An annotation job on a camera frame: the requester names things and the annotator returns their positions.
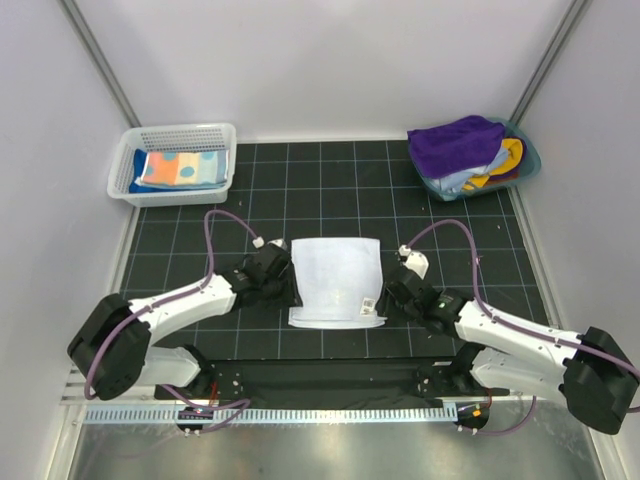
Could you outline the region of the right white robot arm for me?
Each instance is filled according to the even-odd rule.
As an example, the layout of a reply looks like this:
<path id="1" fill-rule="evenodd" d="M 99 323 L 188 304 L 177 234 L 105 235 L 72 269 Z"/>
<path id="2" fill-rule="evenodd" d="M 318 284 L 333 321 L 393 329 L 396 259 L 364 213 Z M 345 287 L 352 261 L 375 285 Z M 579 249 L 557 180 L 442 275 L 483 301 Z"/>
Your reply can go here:
<path id="1" fill-rule="evenodd" d="M 507 390 L 554 402 L 589 428 L 616 435 L 639 388 L 639 371 L 614 338 L 535 324 L 454 289 L 437 290 L 405 266 L 384 283 L 378 308 L 462 341 L 432 378 L 439 391 Z"/>

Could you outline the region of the blue microfiber towel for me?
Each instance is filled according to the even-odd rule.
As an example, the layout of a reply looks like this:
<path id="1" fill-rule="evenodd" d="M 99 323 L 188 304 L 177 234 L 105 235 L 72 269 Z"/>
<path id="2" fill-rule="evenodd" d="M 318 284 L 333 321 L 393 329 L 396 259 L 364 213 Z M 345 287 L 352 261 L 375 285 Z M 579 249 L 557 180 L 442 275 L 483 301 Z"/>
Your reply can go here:
<path id="1" fill-rule="evenodd" d="M 146 165 L 147 153 L 136 149 L 133 156 L 133 180 L 129 185 L 130 194 L 151 193 L 152 189 L 141 184 L 141 176 Z"/>

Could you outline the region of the white towel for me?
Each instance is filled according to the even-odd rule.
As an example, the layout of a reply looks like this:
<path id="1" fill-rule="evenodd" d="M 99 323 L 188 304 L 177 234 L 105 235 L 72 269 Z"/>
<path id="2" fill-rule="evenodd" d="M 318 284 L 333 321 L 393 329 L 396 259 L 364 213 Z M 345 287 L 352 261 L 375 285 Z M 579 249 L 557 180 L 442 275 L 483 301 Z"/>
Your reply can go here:
<path id="1" fill-rule="evenodd" d="M 383 288 L 379 240 L 296 239 L 291 254 L 301 304 L 289 309 L 290 326 L 355 330 L 385 324 L 376 311 Z"/>

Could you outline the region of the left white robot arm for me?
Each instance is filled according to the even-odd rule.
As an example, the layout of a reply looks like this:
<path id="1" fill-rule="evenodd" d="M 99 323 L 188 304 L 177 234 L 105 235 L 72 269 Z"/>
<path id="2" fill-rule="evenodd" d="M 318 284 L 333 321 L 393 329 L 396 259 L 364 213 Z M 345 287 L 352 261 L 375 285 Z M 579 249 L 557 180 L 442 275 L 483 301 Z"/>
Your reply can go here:
<path id="1" fill-rule="evenodd" d="M 190 400 L 208 396 L 215 369 L 193 345 L 160 341 L 201 320 L 274 303 L 301 305 L 286 243 L 270 241 L 238 265 L 155 297 L 103 297 L 67 354 L 85 378 L 88 399 L 114 400 L 138 386 L 169 386 Z"/>

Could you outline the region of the light blue cartoon towel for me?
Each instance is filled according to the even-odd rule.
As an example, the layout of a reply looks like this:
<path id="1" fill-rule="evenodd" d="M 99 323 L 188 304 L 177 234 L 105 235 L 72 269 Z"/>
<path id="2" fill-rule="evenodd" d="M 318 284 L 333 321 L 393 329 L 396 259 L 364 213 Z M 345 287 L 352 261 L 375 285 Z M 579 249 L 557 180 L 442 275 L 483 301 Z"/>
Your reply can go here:
<path id="1" fill-rule="evenodd" d="M 141 184 L 152 190 L 215 189 L 229 177 L 228 150 L 146 153 Z"/>

